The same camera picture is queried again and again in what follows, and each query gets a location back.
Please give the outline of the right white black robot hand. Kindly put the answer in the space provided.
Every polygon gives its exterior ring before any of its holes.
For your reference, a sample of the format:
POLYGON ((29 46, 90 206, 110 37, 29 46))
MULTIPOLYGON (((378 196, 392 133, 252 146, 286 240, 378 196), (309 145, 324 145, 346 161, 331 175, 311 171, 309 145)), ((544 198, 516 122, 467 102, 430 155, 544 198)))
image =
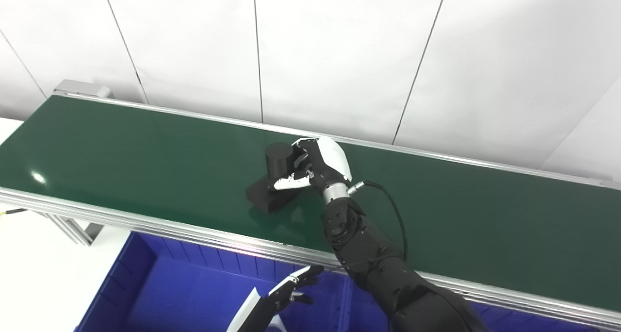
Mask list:
POLYGON ((294 158, 302 157, 298 169, 270 185, 274 191, 300 190, 312 187, 322 195, 324 203, 348 198, 351 176, 346 154, 328 136, 308 137, 291 144, 294 158))

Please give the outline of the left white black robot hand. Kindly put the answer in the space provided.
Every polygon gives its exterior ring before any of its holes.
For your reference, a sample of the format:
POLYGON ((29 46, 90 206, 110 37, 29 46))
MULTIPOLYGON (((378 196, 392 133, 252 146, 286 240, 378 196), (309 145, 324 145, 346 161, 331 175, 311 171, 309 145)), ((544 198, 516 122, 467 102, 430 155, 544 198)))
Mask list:
POLYGON ((275 285, 267 295, 261 296, 253 288, 236 312, 227 327, 227 332, 265 332, 270 326, 285 332, 279 313, 291 303, 312 305, 314 299, 297 289, 319 282, 318 276, 324 272, 322 265, 310 265, 293 271, 275 285))

